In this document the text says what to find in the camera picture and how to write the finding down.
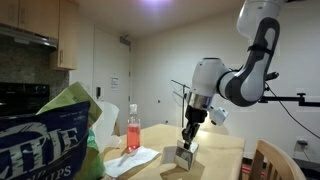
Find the small box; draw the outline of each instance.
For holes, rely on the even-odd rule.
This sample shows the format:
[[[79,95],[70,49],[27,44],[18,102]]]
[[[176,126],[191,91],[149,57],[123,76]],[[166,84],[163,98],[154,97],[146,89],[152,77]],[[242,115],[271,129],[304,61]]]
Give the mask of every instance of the small box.
[[[196,159],[199,144],[192,142],[189,150],[185,149],[183,145],[184,141],[177,141],[177,150],[174,162],[181,168],[190,171],[192,164]]]

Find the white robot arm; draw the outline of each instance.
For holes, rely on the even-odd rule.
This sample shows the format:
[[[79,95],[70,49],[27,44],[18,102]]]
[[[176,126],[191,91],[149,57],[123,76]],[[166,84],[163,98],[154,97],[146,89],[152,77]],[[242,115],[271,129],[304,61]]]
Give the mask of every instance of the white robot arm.
[[[219,58],[204,58],[198,62],[187,98],[185,116],[188,124],[182,131],[186,149],[195,137],[199,123],[204,122],[207,111],[214,113],[211,102],[215,94],[241,107],[260,100],[280,33],[277,17],[284,3],[285,0],[245,1],[237,28],[249,39],[250,46],[247,62],[239,71],[228,69]],[[221,124],[223,121],[212,119],[212,122]]]

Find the wooden cabinet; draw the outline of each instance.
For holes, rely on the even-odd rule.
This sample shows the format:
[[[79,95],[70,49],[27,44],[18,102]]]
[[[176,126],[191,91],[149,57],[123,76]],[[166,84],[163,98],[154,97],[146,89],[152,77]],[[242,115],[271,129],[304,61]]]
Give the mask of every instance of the wooden cabinet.
[[[0,23],[18,27],[19,0],[0,0]]]
[[[79,4],[60,0],[60,25],[58,50],[50,55],[50,67],[73,70],[77,67],[77,29]]]
[[[58,39],[59,0],[20,0],[19,28]]]

